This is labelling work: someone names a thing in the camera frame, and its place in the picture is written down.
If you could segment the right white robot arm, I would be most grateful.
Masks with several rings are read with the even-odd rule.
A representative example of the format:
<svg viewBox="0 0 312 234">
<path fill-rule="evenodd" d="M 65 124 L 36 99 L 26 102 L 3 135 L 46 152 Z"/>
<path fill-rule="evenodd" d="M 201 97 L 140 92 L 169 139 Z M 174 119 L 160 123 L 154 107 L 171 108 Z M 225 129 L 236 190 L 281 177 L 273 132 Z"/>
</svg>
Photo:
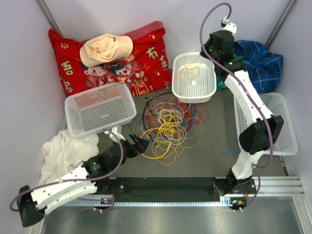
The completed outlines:
<svg viewBox="0 0 312 234">
<path fill-rule="evenodd" d="M 254 168 L 266 151 L 273 156 L 274 144 L 284 124 L 282 116 L 275 116 L 263 103 L 252 85 L 247 69 L 240 58 L 234 57 L 234 33 L 219 30 L 210 34 L 201 45 L 200 54 L 214 63 L 214 73 L 222 78 L 238 102 L 248 127 L 239 135 L 241 150 L 226 181 L 217 182 L 220 195 L 239 193 L 250 182 Z"/>
</svg>

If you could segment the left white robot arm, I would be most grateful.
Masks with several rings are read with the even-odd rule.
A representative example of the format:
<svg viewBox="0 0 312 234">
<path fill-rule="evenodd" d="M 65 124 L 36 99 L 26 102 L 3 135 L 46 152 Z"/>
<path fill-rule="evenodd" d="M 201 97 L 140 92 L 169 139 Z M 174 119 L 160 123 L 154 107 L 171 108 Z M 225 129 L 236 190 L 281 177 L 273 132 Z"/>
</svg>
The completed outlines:
<svg viewBox="0 0 312 234">
<path fill-rule="evenodd" d="M 21 224 L 33 226 L 58 207 L 89 194 L 109 191 L 110 176 L 129 158 L 146 151 L 149 141 L 130 134 L 132 143 L 120 138 L 102 154 L 84 161 L 73 171 L 53 182 L 31 188 L 25 185 L 14 199 Z"/>
</svg>

